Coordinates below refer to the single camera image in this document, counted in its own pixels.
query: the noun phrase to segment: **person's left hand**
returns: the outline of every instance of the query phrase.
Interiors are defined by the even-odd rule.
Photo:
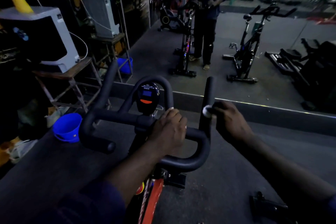
[[[209,5],[209,7],[215,6],[215,1],[209,0],[208,5]]]
[[[183,144],[186,131],[187,118],[182,117],[179,110],[170,108],[156,121],[148,141],[154,141],[165,156]]]

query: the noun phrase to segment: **hand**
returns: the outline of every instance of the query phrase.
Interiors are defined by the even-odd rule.
[[[216,102],[209,111],[217,116],[216,129],[230,144],[234,145],[254,136],[250,126],[233,103]]]
[[[209,0],[209,1],[208,1],[208,6],[209,6],[209,7],[215,6],[215,1],[213,1],[213,0]]]
[[[187,131],[187,118],[182,117],[179,110],[168,109],[154,124],[148,141],[156,142],[162,156],[170,154],[182,145]]]

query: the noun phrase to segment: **yellow cup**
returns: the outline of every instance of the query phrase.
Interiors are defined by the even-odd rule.
[[[28,3],[26,2],[26,0],[12,0],[13,4],[15,6],[15,8],[20,12],[20,13],[33,13],[34,11],[32,10],[32,8],[30,7],[30,5],[28,5]]]

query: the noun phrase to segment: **person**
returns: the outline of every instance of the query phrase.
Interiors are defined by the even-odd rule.
[[[217,131],[267,179],[298,223],[335,223],[336,189],[332,185],[264,144],[232,103],[216,102],[209,111],[217,116]],[[145,144],[103,181],[66,196],[56,209],[32,223],[122,223],[125,208],[155,164],[183,144],[186,126],[187,119],[177,109],[169,109],[154,124]]]
[[[195,12],[194,26],[194,55],[189,56],[190,61],[199,60],[202,56],[203,46],[203,69],[210,68],[210,59],[213,51],[213,42],[215,41],[215,29],[217,17],[219,15],[219,5],[225,0],[195,0],[199,6],[204,9],[198,9]]]

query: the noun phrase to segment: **display screen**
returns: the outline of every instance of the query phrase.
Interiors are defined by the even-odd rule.
[[[144,96],[148,96],[148,97],[150,97],[150,96],[152,95],[152,92],[151,92],[151,91],[144,90],[144,91],[142,92],[142,94],[143,94]]]

